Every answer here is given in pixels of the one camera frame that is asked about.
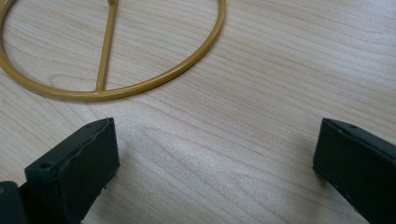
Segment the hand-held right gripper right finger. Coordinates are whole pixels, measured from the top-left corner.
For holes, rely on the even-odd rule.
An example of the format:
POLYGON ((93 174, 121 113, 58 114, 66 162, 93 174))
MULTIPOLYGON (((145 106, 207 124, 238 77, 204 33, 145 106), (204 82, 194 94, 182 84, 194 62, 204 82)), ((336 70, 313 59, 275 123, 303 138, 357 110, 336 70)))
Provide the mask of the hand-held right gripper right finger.
POLYGON ((370 224, 396 224, 396 146, 335 119, 321 122, 313 169, 370 224))

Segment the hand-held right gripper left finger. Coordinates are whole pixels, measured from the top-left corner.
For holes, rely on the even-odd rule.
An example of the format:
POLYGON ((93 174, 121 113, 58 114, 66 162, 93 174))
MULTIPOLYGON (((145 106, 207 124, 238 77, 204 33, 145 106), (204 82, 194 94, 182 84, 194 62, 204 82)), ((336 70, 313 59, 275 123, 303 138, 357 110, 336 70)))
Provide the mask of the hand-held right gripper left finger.
POLYGON ((80 224, 120 166, 114 119, 91 122, 24 169, 33 224, 80 224))

